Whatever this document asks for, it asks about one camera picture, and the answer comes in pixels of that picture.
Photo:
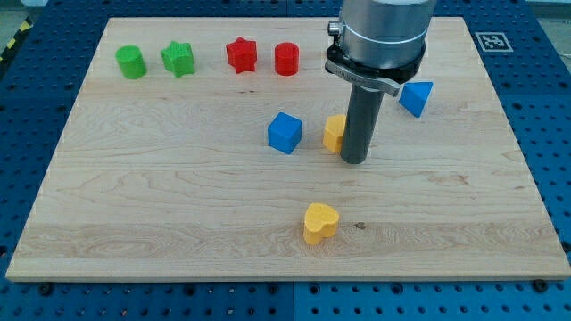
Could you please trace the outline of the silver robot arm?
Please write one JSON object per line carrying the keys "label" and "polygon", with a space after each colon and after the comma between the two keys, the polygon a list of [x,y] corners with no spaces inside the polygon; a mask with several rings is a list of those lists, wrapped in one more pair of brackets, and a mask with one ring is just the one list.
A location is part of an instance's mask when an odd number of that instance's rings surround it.
{"label": "silver robot arm", "polygon": [[435,0],[343,0],[327,25],[325,69],[369,91],[396,96],[418,72]]}

